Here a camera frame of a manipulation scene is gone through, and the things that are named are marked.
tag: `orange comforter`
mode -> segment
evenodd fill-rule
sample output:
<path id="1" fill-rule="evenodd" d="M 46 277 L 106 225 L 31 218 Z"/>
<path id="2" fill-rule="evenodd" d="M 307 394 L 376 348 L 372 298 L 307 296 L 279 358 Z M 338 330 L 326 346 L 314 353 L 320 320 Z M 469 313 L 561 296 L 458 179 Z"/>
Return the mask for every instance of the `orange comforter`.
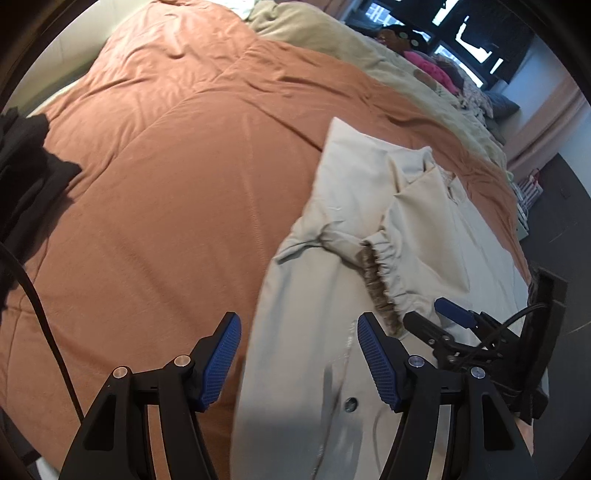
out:
<path id="1" fill-rule="evenodd" d="M 46 148 L 83 173 L 27 270 L 82 406 L 118 365 L 159 368 L 238 312 L 239 361 L 201 418 L 222 479 L 259 287 L 308 200 L 333 117 L 394 144 L 432 146 L 527 276 L 503 172 L 394 90 L 323 54 L 260 39 L 224 7 L 152 2 L 47 115 Z M 0 404 L 59 468 L 78 423 L 20 289 L 2 314 Z"/>

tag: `metal screw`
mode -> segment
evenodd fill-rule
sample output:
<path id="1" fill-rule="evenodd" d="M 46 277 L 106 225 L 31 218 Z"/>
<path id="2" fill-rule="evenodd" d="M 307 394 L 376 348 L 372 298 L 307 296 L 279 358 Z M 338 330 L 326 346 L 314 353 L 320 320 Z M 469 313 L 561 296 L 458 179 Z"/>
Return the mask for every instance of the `metal screw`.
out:
<path id="1" fill-rule="evenodd" d="M 125 367 L 117 367 L 113 370 L 113 376 L 115 378 L 123 378 L 127 375 L 128 370 Z"/>
<path id="2" fill-rule="evenodd" d="M 408 363 L 411 367 L 421 368 L 425 364 L 425 359 L 422 356 L 413 355 L 408 358 Z"/>
<path id="3" fill-rule="evenodd" d="M 486 376 L 486 373 L 480 367 L 472 367 L 470 373 L 474 378 L 484 378 Z"/>
<path id="4" fill-rule="evenodd" d="M 174 359 L 174 364 L 177 367 L 186 367 L 189 363 L 191 363 L 191 357 L 188 355 L 179 355 Z"/>

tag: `jacket button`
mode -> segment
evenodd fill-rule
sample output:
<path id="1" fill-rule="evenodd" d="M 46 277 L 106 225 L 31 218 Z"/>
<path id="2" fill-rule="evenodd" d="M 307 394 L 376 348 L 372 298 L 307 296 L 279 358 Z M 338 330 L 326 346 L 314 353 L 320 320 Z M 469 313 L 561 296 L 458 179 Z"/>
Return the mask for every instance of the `jacket button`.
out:
<path id="1" fill-rule="evenodd" d="M 358 406 L 359 402 L 355 397 L 349 397 L 347 398 L 347 400 L 345 400 L 345 412 L 347 413 L 354 412 L 355 410 L 357 410 Z"/>

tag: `black cable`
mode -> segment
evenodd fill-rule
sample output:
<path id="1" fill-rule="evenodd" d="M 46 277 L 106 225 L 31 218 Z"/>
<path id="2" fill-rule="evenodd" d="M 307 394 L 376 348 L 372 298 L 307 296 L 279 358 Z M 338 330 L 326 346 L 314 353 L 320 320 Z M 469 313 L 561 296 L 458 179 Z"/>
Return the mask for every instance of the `black cable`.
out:
<path id="1" fill-rule="evenodd" d="M 51 353 L 53 353 L 53 356 L 56 359 L 57 366 L 60 367 L 61 376 L 64 379 L 64 383 L 66 384 L 66 388 L 70 394 L 70 399 L 74 404 L 76 415 L 78 415 L 78 419 L 80 420 L 80 423 L 82 423 L 84 420 L 84 413 L 82 412 L 80 402 L 76 396 L 76 390 L 74 390 L 74 385 L 72 384 L 72 379 L 70 378 L 70 374 L 68 373 L 64 359 L 61 356 L 60 350 L 56 344 L 56 340 L 53 338 L 53 334 L 49 328 L 49 322 L 47 321 L 47 317 L 45 316 L 45 312 L 43 310 L 43 305 L 41 305 L 41 300 L 39 299 L 39 295 L 37 295 L 37 291 L 33 286 L 33 282 L 19 261 L 12 253 L 10 253 L 10 251 L 4 246 L 2 242 L 0 242 L 0 260 L 2 260 L 7 270 L 12 274 L 12 276 L 25 291 L 25 294 L 31 302 L 33 310 L 35 311 L 35 315 L 37 315 L 39 325 L 41 326 L 41 331 L 45 336 L 45 340 L 49 345 Z"/>
<path id="2" fill-rule="evenodd" d="M 524 309 L 521 309 L 516 314 L 512 315 L 506 321 L 504 321 L 503 324 L 499 328 L 497 328 L 494 332 L 492 332 L 488 337 L 485 337 L 485 339 L 483 341 L 481 341 L 476 347 L 474 347 L 469 354 L 467 354 L 464 358 L 462 358 L 461 361 L 459 361 L 457 363 L 457 365 L 454 366 L 452 371 L 453 372 L 459 371 L 459 369 L 461 369 L 461 367 L 463 367 L 466 363 L 468 363 L 470 360 L 472 360 L 476 356 L 476 354 L 478 353 L 478 350 L 480 350 L 482 347 L 493 342 L 503 331 L 507 330 L 511 325 L 513 325 L 520 318 L 524 317 L 525 315 L 530 314 L 531 312 L 533 312 L 535 310 L 547 309 L 547 308 L 548 308 L 548 305 L 545 303 L 535 303 L 533 305 L 529 305 L 529 306 L 525 307 Z"/>

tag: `blue gripper pad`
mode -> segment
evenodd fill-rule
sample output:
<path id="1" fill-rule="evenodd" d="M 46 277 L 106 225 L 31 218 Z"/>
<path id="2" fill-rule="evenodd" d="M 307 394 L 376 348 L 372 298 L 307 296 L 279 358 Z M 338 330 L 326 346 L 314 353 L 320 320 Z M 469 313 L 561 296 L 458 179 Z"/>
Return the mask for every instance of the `blue gripper pad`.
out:
<path id="1" fill-rule="evenodd" d="M 474 328 L 476 326 L 476 319 L 472 312 L 463 309 L 456 305 L 451 300 L 441 297 L 435 300 L 435 311 L 452 322 L 457 323 L 464 328 Z"/>
<path id="2" fill-rule="evenodd" d="M 234 355 L 238 350 L 241 335 L 240 317 L 234 314 L 203 372 L 203 389 L 199 397 L 201 411 L 207 410 L 219 398 Z"/>
<path id="3" fill-rule="evenodd" d="M 396 372 L 365 315 L 359 317 L 357 322 L 357 337 L 379 397 L 392 410 L 395 410 L 400 402 L 396 391 Z"/>

